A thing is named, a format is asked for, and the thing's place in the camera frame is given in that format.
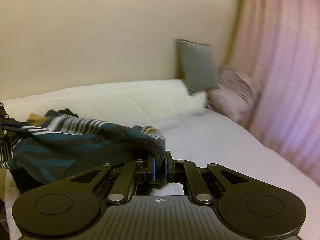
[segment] white pillow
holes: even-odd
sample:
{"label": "white pillow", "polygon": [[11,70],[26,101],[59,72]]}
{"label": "white pillow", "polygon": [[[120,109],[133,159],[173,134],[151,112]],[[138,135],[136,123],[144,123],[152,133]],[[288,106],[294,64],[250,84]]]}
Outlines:
{"label": "white pillow", "polygon": [[204,108],[204,92],[193,96],[181,80],[135,81],[74,87],[2,101],[10,117],[25,121],[30,113],[69,108],[80,117],[131,126]]}

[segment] mattress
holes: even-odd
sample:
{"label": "mattress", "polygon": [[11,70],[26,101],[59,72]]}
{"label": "mattress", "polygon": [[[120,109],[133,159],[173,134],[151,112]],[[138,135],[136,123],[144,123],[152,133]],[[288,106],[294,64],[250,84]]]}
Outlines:
{"label": "mattress", "polygon": [[[204,109],[204,95],[190,97],[179,80],[102,84],[59,90],[43,95],[4,101],[8,114],[24,121],[29,113],[44,114],[63,109],[127,126],[153,125],[166,138],[166,148],[174,159],[193,161],[198,167],[218,163],[230,169],[284,188],[302,199],[307,217],[299,236],[320,240],[320,189],[315,182],[265,148],[254,136],[227,117]],[[7,173],[5,204],[12,240],[18,239],[11,206],[18,197]],[[176,184],[153,194],[182,194]]]}
{"label": "mattress", "polygon": [[[314,181],[229,118],[204,110],[179,114],[152,125],[166,138],[166,149],[174,160],[193,161],[198,167],[218,163],[232,170],[297,195],[307,208],[306,220],[299,232],[304,240],[320,239],[320,189]],[[179,195],[179,185],[167,184],[153,195]]]}

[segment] pink pillow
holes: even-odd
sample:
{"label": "pink pillow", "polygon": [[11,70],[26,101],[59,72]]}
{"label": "pink pillow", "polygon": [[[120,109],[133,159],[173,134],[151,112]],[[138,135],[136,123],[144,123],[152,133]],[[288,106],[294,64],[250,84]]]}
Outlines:
{"label": "pink pillow", "polygon": [[208,91],[207,107],[239,123],[252,110],[260,85],[246,74],[225,67],[218,86],[218,89]]}

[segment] pillow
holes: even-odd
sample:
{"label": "pillow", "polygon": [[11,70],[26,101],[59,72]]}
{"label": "pillow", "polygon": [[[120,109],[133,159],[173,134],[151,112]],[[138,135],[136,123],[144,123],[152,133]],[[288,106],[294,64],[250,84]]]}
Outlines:
{"label": "pillow", "polygon": [[189,93],[217,88],[216,68],[211,57],[211,46],[185,40],[176,40],[178,59]]}
{"label": "pillow", "polygon": [[218,79],[219,89],[208,91],[207,107],[239,123],[253,109],[260,86],[246,74],[226,67]]}
{"label": "pillow", "polygon": [[49,109],[69,108],[80,117],[132,126],[138,121],[202,110],[206,94],[190,96],[185,84],[174,79],[74,87],[1,102],[17,121],[25,121],[30,113],[43,116]]}

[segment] clothing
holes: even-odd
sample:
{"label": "clothing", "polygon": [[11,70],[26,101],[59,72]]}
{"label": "clothing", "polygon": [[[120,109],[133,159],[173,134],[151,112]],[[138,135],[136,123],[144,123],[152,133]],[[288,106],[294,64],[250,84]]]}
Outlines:
{"label": "clothing", "polygon": [[16,138],[0,149],[1,166],[23,168],[36,181],[47,184],[103,163],[121,166],[153,155],[156,182],[164,181],[165,139],[153,127],[133,128],[50,110],[30,116],[22,128],[27,139]]}

